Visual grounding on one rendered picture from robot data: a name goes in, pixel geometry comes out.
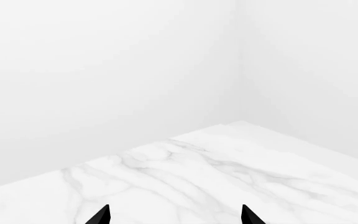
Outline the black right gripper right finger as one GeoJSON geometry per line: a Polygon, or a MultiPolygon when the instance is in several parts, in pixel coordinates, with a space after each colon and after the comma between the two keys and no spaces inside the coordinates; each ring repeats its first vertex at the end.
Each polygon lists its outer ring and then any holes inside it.
{"type": "Polygon", "coordinates": [[[266,224],[247,205],[242,205],[242,224],[266,224]]]}

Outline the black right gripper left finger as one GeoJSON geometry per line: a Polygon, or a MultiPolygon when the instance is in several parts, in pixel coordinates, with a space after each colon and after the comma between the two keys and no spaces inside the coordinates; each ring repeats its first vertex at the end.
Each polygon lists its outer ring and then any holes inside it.
{"type": "Polygon", "coordinates": [[[94,214],[85,224],[110,224],[111,214],[109,205],[105,205],[94,214]]]}

